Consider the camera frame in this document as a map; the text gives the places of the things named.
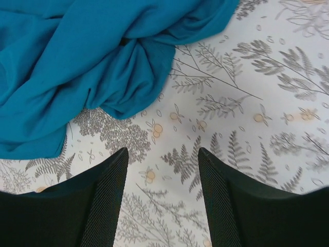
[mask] blue cloth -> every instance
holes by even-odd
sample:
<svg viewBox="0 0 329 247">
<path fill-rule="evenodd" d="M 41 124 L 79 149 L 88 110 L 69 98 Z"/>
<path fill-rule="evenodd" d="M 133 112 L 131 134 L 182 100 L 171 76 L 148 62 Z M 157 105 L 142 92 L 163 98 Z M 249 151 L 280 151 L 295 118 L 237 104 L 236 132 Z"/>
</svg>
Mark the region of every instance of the blue cloth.
<svg viewBox="0 0 329 247">
<path fill-rule="evenodd" d="M 83 108 L 118 119 L 145 109 L 174 45 L 221 32 L 238 2 L 0 0 L 0 158 L 58 156 Z"/>
</svg>

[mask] branch print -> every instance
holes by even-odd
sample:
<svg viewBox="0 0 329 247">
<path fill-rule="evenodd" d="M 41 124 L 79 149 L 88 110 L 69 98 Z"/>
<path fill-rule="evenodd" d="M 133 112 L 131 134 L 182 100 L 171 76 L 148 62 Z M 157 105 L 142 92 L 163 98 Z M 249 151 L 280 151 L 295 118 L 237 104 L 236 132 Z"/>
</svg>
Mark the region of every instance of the branch print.
<svg viewBox="0 0 329 247">
<path fill-rule="evenodd" d="M 262 40 L 239 43 L 234 49 L 244 56 L 242 59 L 253 60 L 255 71 L 266 76 L 276 75 L 283 90 L 294 93 L 300 100 L 315 101 L 318 94 L 329 96 L 329 68 L 314 68 L 306 52 L 300 47 L 280 51 L 282 62 L 271 57 L 271 47 Z"/>
<path fill-rule="evenodd" d="M 209 43 L 198 43 L 198 47 L 192 51 L 192 46 L 177 46 L 176 49 L 181 52 L 182 56 L 188 57 L 193 64 L 183 61 L 181 58 L 174 58 L 174 66 L 170 72 L 170 78 L 175 81 L 172 87 L 178 93 L 196 92 L 203 93 L 205 87 L 212 87 L 216 81 L 222 82 L 228 86 L 234 87 L 244 94 L 261 99 L 241 88 L 239 88 L 236 78 L 242 73 L 241 60 L 231 52 L 224 52 L 222 55 L 216 51 L 216 48 Z M 191 75 L 186 70 L 194 71 Z M 228 81 L 216 76 L 220 71 L 224 71 Z"/>
<path fill-rule="evenodd" d="M 327 140 L 309 133 L 305 133 L 302 138 L 304 143 L 298 144 L 294 134 L 282 132 L 272 136 L 270 146 L 278 156 L 282 154 L 299 155 L 302 150 L 315 154 L 317 157 L 315 161 L 306 162 L 307 169 L 318 173 L 326 171 L 329 168 L 329 144 Z"/>
</svg>

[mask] gray leaf pattern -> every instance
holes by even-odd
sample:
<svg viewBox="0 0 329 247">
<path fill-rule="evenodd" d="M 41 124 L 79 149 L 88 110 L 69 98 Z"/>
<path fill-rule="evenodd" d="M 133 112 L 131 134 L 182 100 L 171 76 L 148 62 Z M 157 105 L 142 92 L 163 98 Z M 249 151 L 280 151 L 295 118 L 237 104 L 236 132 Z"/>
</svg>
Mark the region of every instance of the gray leaf pattern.
<svg viewBox="0 0 329 247">
<path fill-rule="evenodd" d="M 136 161 L 142 162 L 147 151 L 150 151 L 151 143 L 148 141 L 147 131 L 133 124 L 131 119 L 116 120 L 98 108 L 83 110 L 73 123 L 80 127 L 83 136 L 100 134 L 101 142 L 105 143 L 106 149 L 111 153 L 121 147 L 127 147 L 130 164 Z"/>
<path fill-rule="evenodd" d="M 212 247 L 201 147 L 280 190 L 329 185 L 328 14 L 327 0 L 241 0 L 222 33 L 176 46 L 150 107 L 125 120 L 84 109 L 59 157 L 0 160 L 0 189 L 40 192 L 127 147 L 113 247 Z"/>
</svg>

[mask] white tablecloth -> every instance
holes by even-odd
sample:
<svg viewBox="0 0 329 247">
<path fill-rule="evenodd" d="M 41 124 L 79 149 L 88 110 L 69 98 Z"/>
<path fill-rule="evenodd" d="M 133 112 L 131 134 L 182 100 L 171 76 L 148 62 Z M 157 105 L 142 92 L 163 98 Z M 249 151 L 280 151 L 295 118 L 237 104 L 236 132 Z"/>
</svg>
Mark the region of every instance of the white tablecloth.
<svg viewBox="0 0 329 247">
<path fill-rule="evenodd" d="M 279 189 L 329 184 L 328 47 L 329 1 L 242 0 L 223 33 L 177 47 L 151 107 L 84 111 L 59 158 L 1 160 L 0 189 L 42 191 L 128 147 L 114 246 L 210 247 L 199 147 Z"/>
</svg>

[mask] teal fabric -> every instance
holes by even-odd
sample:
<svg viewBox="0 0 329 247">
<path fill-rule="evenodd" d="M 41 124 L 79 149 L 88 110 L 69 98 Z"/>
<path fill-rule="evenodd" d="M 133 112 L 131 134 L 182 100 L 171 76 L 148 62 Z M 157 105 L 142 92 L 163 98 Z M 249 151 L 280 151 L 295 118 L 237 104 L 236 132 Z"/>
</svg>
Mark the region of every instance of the teal fabric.
<svg viewBox="0 0 329 247">
<path fill-rule="evenodd" d="M 145 109 L 174 45 L 221 32 L 238 2 L 0 0 L 0 158 L 58 156 L 83 108 L 117 119 Z"/>
</svg>

